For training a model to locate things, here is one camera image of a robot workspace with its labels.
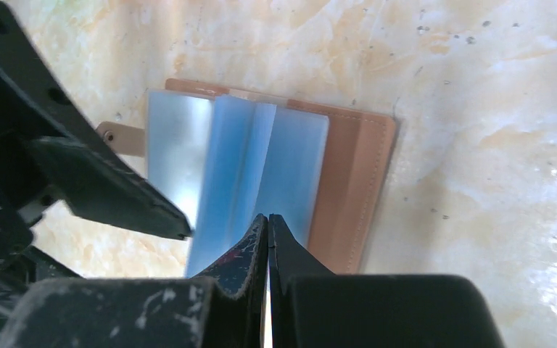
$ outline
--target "brown leather wallet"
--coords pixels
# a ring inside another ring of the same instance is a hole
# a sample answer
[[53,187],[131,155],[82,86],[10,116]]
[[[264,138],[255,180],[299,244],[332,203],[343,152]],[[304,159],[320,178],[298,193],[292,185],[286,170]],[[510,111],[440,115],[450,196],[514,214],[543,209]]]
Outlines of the brown leather wallet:
[[328,140],[307,249],[335,273],[358,271],[396,132],[390,116],[175,78],[165,81],[165,89],[211,98],[230,94],[328,116]]

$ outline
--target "marble surface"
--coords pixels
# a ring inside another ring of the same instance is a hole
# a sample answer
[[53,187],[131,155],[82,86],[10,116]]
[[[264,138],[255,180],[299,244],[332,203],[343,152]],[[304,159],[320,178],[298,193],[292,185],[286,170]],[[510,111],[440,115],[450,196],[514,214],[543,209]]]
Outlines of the marble surface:
[[[143,127],[169,77],[394,115],[361,271],[466,276],[508,347],[557,347],[557,0],[8,2],[94,125]],[[188,250],[62,204],[35,231],[85,276],[180,276]]]

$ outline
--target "marble countertop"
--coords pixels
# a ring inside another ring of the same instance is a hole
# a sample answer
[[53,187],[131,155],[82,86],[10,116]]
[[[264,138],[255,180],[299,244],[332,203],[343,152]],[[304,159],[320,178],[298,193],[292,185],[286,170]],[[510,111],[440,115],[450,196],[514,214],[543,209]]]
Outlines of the marble countertop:
[[[8,2],[93,125],[144,127],[170,77],[393,115],[361,271],[466,276],[508,347],[557,347],[557,1]],[[188,251],[63,204],[35,231],[91,277],[181,276]]]

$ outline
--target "beige marble table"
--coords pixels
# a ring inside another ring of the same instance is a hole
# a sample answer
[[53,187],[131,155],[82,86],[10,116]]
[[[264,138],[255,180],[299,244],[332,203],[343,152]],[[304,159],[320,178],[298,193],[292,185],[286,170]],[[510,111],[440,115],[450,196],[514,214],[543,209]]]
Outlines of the beige marble table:
[[[94,125],[143,127],[169,77],[394,115],[361,271],[467,276],[509,347],[557,347],[557,0],[9,3]],[[85,276],[180,276],[188,248],[62,204],[35,231]]]

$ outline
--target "stitched edge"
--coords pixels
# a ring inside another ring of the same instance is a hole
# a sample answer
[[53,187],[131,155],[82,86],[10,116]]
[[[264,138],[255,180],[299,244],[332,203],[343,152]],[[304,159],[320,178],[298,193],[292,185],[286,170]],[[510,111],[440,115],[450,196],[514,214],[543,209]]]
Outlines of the stitched edge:
[[[289,109],[297,109],[300,111],[306,111],[306,112],[312,112],[315,114],[320,114],[319,110],[312,110],[312,109],[306,109],[304,107],[294,107],[292,105],[288,106]],[[360,214],[360,220],[358,221],[358,228],[355,230],[355,238],[353,239],[353,242],[351,243],[351,251],[349,253],[349,261],[347,262],[347,272],[349,273],[351,271],[351,267],[353,265],[353,257],[355,256],[355,249],[357,247],[357,241],[359,241],[361,239],[361,232],[362,232],[362,226],[364,225],[364,216],[367,213],[367,209],[368,209],[368,203],[371,200],[371,196],[372,196],[372,186],[373,183],[376,179],[376,175],[379,171],[379,163],[381,162],[381,153],[383,152],[383,148],[384,148],[384,144],[385,144],[385,136],[386,136],[386,131],[387,131],[387,125],[385,122],[379,122],[377,120],[367,120],[365,118],[359,118],[359,117],[353,117],[353,116],[345,116],[345,115],[341,115],[341,114],[334,114],[331,112],[321,112],[322,115],[327,115],[327,116],[337,116],[337,117],[342,117],[342,118],[348,118],[351,120],[359,120],[359,121],[364,121],[364,122],[370,122],[375,124],[376,126],[381,126],[381,141],[379,142],[379,149],[376,152],[376,158],[375,158],[375,165],[373,168],[373,173],[371,176],[370,181],[368,182],[368,192],[366,193],[366,199],[364,200],[364,206],[362,208],[362,213]]]

